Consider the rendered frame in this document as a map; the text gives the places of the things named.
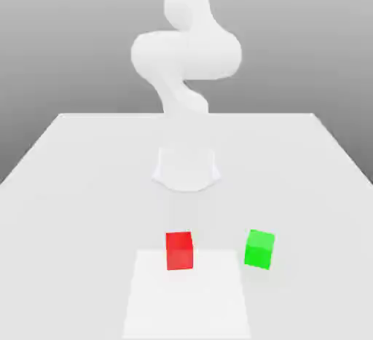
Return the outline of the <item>small green cube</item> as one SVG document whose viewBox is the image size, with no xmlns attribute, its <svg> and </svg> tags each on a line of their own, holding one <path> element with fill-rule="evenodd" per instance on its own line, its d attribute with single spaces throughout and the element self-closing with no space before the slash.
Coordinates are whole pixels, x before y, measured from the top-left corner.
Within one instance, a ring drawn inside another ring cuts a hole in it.
<svg viewBox="0 0 373 340">
<path fill-rule="evenodd" d="M 251 229 L 246 240 L 244 264 L 269 270 L 274 244 L 274 234 Z"/>
</svg>

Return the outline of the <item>small red cube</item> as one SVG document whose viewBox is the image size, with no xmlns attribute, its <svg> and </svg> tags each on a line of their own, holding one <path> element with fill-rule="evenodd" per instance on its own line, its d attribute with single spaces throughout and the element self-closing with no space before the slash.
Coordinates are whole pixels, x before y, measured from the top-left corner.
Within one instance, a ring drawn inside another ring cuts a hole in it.
<svg viewBox="0 0 373 340">
<path fill-rule="evenodd" d="M 167 232 L 165 235 L 167 270 L 192 269 L 194 249 L 192 233 Z"/>
</svg>

